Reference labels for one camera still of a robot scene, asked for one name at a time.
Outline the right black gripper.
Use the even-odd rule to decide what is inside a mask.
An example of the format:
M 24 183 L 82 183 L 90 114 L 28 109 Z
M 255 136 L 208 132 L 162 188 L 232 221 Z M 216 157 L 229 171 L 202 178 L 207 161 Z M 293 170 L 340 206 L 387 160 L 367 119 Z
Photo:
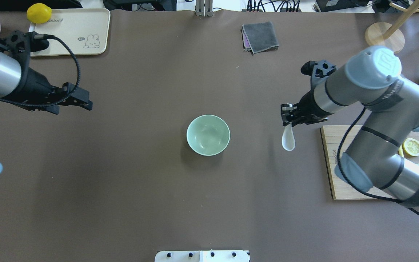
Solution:
M 292 105 L 291 103 L 281 104 L 281 114 L 295 115 L 282 115 L 283 126 L 296 126 L 299 124 L 317 124 L 328 120 L 328 112 L 322 110 L 314 100 L 313 91 L 307 92 L 301 100 Z

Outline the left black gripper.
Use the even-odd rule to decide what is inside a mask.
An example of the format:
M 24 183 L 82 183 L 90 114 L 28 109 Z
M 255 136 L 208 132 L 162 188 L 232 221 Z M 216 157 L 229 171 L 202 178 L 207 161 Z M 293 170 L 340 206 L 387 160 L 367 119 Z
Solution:
M 75 85 L 64 83 L 62 88 L 51 85 L 46 77 L 28 67 L 27 78 L 24 84 L 20 84 L 13 93 L 13 100 L 19 103 L 48 104 L 54 103 L 69 93 L 72 93 L 63 101 L 63 106 L 78 106 L 88 111 L 93 109 L 93 102 L 89 100 L 89 91 L 78 87 L 74 92 Z M 32 107 L 31 111 L 45 111 L 58 115 L 60 106 Z

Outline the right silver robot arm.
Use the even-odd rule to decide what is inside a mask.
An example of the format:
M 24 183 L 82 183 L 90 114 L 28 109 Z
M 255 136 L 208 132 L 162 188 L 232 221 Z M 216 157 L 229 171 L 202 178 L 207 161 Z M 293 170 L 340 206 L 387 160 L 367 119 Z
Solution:
M 419 132 L 419 85 L 401 75 L 402 64 L 384 46 L 371 46 L 341 68 L 309 61 L 301 73 L 311 89 L 296 104 L 282 104 L 283 125 L 316 124 L 356 102 L 370 115 L 345 150 L 336 176 L 361 194 L 391 201 L 419 216 L 419 165 L 398 154 L 411 132 Z

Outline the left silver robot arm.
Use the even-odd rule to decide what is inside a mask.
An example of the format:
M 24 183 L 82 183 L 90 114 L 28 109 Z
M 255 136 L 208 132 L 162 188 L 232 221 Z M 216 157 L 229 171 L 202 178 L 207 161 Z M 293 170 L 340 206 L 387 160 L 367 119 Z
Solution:
M 29 54 L 15 59 L 0 52 L 0 102 L 10 103 L 27 111 L 59 113 L 60 106 L 78 106 L 89 111 L 89 92 L 78 83 L 56 87 L 47 78 L 31 69 Z

